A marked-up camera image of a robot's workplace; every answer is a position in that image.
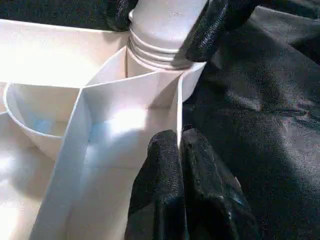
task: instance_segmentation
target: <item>white plastic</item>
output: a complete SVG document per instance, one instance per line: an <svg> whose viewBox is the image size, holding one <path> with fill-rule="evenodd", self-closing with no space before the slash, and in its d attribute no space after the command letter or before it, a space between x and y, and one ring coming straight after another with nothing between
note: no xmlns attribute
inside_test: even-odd
<svg viewBox="0 0 320 240"><path fill-rule="evenodd" d="M130 48L142 61L163 69L186 69L187 43L207 0L139 0L129 14Z"/></svg>
<svg viewBox="0 0 320 240"><path fill-rule="evenodd" d="M9 83L3 99L10 117L41 151L54 160L77 94L77 88Z"/></svg>
<svg viewBox="0 0 320 240"><path fill-rule="evenodd" d="M6 85L7 85L6 82L0 82L0 113L3 113L6 111L5 104L4 104L4 92L5 92Z"/></svg>
<svg viewBox="0 0 320 240"><path fill-rule="evenodd" d="M2 159L8 154L10 164L17 161L22 166L25 161L28 178L39 170L43 175L35 175L35 189L45 179L30 215L24 210L29 207L19 202L26 196L12 195L10 201L17 203L15 211L22 215L19 219L28 224L12 226L10 238L0 239L122 239L131 187L149 140L172 129L180 145L182 103L192 94L205 63L184 70L147 64L126 45L128 33L5 20L0 20L0 32L5 36L0 38L0 50L13 41L8 62L7 51L0 56L1 81L10 82L3 96L5 123L0 115L0 154ZM60 56L51 50L57 48ZM44 128L44 123L58 128ZM54 164L53 173L52 168L38 167L40 163ZM2 191L0 185L0 194L7 195L7 190L11 196L10 188ZM6 203L2 199L0 206ZM6 219L0 214L0 223Z"/></svg>
<svg viewBox="0 0 320 240"><path fill-rule="evenodd" d="M0 113L1 240L29 239L53 167L9 115Z"/></svg>

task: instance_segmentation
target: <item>plastic divider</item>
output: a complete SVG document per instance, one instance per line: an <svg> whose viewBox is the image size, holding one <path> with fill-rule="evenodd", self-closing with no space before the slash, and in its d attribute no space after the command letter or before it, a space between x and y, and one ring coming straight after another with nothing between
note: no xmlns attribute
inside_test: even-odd
<svg viewBox="0 0 320 240"><path fill-rule="evenodd" d="M63 240L78 195L92 121L82 91L68 123L50 185L30 236L31 240Z"/></svg>

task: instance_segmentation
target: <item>curved compartment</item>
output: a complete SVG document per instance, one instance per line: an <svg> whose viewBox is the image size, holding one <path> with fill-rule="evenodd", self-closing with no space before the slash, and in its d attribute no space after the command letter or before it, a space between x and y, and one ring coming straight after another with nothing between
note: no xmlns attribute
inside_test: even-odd
<svg viewBox="0 0 320 240"><path fill-rule="evenodd" d="M79 90L8 83L4 105L10 117L47 156L55 159Z"/></svg>

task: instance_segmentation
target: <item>gloved finger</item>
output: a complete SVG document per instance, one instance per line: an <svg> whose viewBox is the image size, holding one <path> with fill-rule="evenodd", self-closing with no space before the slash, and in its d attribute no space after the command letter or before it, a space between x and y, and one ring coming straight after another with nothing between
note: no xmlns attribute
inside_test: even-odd
<svg viewBox="0 0 320 240"><path fill-rule="evenodd" d="M190 238L260 240L249 204L228 168L196 129L182 134L182 170Z"/></svg>
<svg viewBox="0 0 320 240"><path fill-rule="evenodd" d="M218 50L227 31L231 31L250 17L261 0L210 0L193 33L186 58L206 62Z"/></svg>
<svg viewBox="0 0 320 240"><path fill-rule="evenodd" d="M108 26L117 32L127 31L129 12L135 8L138 0L105 0L105 18Z"/></svg>
<svg viewBox="0 0 320 240"><path fill-rule="evenodd" d="M150 140L147 158L133 183L125 239L184 239L186 232L177 135L166 130Z"/></svg>

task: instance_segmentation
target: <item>black fabric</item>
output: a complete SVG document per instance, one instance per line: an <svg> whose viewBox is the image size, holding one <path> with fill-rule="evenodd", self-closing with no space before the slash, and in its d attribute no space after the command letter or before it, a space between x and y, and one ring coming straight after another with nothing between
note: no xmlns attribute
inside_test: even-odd
<svg viewBox="0 0 320 240"><path fill-rule="evenodd" d="M249 21L184 103L184 124L238 178L264 239L320 236L319 90L319 65Z"/></svg>
<svg viewBox="0 0 320 240"><path fill-rule="evenodd" d="M156 134L136 177L126 240L256 240L255 217L235 177L195 129Z"/></svg>

